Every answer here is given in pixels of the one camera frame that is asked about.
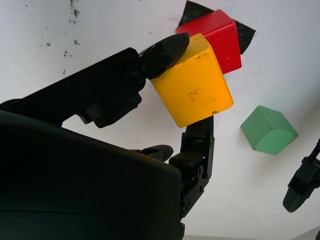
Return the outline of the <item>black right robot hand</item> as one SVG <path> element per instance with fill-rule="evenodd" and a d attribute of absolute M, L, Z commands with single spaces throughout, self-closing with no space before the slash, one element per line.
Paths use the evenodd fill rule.
<path fill-rule="evenodd" d="M 214 119 L 189 125 L 179 154 L 168 145 L 128 150 L 67 130 L 77 115 L 112 125 L 184 54 L 187 33 L 141 53 L 129 47 L 0 106 L 3 240 L 181 240 L 184 218 L 213 168 Z"/>

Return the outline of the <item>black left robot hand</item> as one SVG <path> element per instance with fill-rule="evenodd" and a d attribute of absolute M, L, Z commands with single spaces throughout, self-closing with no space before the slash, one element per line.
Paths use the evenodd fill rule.
<path fill-rule="evenodd" d="M 311 196 L 312 192 L 320 187 L 320 141 L 318 140 L 309 156 L 302 159 L 299 169 L 295 172 L 288 184 L 287 192 L 282 205 L 293 213 Z"/>

